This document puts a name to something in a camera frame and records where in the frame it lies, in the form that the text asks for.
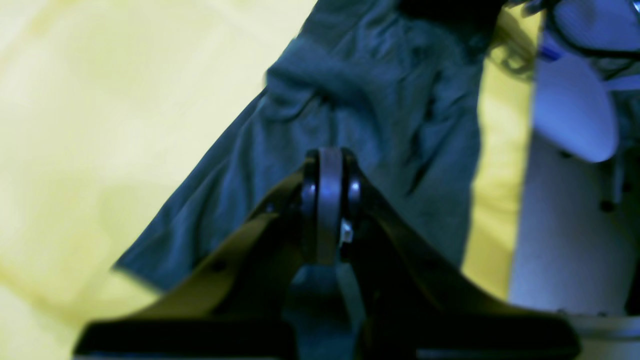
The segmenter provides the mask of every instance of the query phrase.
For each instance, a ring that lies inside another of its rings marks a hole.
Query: black metal bracket
[[[346,149],[310,151],[246,223],[155,304],[90,324],[74,354],[108,357],[297,359],[280,318],[295,273],[340,254],[367,319],[359,359],[573,359],[580,345],[560,317],[498,301],[415,234]]]

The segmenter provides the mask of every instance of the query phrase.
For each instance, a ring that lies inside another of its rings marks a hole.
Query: dark blue fabric
[[[319,0],[267,71],[264,91],[116,265],[173,288],[302,164],[307,150],[325,146],[354,151],[407,223],[460,265],[480,147],[479,84],[499,6],[465,12],[442,3]],[[333,303],[335,276],[322,274],[325,286],[316,294]],[[292,293],[302,299],[308,291]],[[342,358],[350,347],[343,310],[336,317],[342,325],[331,331],[322,325],[329,317],[291,311],[298,330],[305,327],[303,358]],[[312,345],[329,352],[308,350]]]

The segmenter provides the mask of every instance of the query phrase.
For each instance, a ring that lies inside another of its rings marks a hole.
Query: yellow fabric
[[[0,359],[67,360],[89,319],[156,298],[111,264],[259,92],[313,4],[0,0]],[[500,148],[526,142],[531,86],[487,71],[465,273],[504,294],[525,149]]]

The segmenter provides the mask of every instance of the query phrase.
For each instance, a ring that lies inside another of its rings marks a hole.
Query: yellow background
[[[155,299],[110,266],[261,90],[313,4],[0,0],[0,359],[66,360],[89,319]],[[523,22],[532,37],[538,24]],[[504,296],[531,85],[492,66],[465,273]]]

